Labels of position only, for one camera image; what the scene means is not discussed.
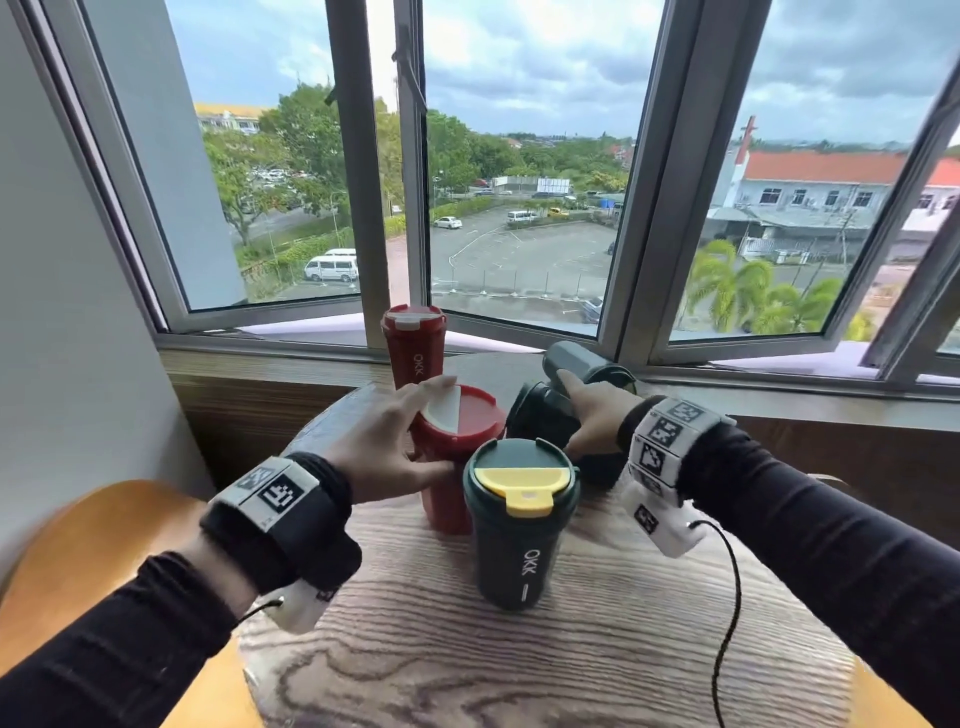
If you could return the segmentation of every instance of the window handle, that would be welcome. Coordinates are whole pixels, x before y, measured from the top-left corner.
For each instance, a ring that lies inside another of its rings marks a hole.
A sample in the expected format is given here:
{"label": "window handle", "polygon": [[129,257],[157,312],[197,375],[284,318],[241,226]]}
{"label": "window handle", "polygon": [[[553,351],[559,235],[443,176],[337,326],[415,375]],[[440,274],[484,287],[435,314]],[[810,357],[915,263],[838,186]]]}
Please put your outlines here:
{"label": "window handle", "polygon": [[426,98],[420,89],[420,82],[417,80],[417,74],[414,73],[414,65],[411,60],[412,43],[410,41],[409,26],[401,26],[399,41],[396,45],[394,54],[390,56],[391,61],[396,61],[397,71],[406,79],[414,94],[414,103],[420,107],[422,113],[426,113]]}

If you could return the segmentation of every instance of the black sleeve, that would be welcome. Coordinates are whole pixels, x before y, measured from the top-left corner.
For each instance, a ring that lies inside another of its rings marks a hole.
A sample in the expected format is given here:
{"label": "black sleeve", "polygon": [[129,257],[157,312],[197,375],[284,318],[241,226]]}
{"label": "black sleeve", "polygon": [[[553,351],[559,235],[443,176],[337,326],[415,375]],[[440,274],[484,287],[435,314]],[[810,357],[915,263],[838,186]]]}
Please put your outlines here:
{"label": "black sleeve", "polygon": [[3,724],[158,726],[236,623],[186,559],[151,557],[133,581],[0,677]]}
{"label": "black sleeve", "polygon": [[957,724],[960,553],[730,425],[697,441],[677,487],[930,723]]}

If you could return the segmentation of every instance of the red tumbler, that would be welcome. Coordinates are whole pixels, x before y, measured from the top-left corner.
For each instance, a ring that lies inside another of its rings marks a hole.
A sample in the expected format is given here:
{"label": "red tumbler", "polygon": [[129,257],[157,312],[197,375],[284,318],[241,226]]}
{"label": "red tumbler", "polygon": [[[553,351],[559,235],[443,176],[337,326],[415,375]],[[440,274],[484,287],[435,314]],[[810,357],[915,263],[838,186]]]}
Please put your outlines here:
{"label": "red tumbler", "polygon": [[410,435],[427,460],[452,460],[458,466],[456,482],[427,488],[420,494],[430,525],[451,536],[473,530],[464,501],[463,468],[488,440],[503,437],[506,413],[496,398],[482,389],[457,384],[433,399],[417,415]]}
{"label": "red tumbler", "polygon": [[383,314],[380,327],[397,389],[444,373],[446,316],[437,306],[395,305]]}

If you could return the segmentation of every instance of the yellow roof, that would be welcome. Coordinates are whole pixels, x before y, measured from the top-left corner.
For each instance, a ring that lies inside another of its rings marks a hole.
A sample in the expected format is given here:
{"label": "yellow roof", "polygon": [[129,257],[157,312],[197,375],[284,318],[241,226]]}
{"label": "yellow roof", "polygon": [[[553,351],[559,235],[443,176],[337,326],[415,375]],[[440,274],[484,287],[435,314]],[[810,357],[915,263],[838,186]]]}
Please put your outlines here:
{"label": "yellow roof", "polygon": [[199,104],[194,103],[193,109],[198,116],[223,116],[229,111],[238,118],[258,119],[260,114],[270,107],[249,107],[243,104]]}

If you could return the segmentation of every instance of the sky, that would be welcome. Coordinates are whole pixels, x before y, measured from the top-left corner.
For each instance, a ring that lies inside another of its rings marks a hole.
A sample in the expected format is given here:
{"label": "sky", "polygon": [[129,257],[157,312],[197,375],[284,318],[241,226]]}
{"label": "sky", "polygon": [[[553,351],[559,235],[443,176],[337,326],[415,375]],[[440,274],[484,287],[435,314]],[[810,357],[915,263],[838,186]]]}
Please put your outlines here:
{"label": "sky", "polygon": [[[272,106],[333,78],[324,0],[166,0],[195,101]],[[426,98],[487,133],[636,136],[662,0],[423,0]],[[393,0],[368,0],[396,107]],[[911,142],[960,54],[956,0],[774,0],[737,126]],[[958,133],[952,143],[960,143]]]}

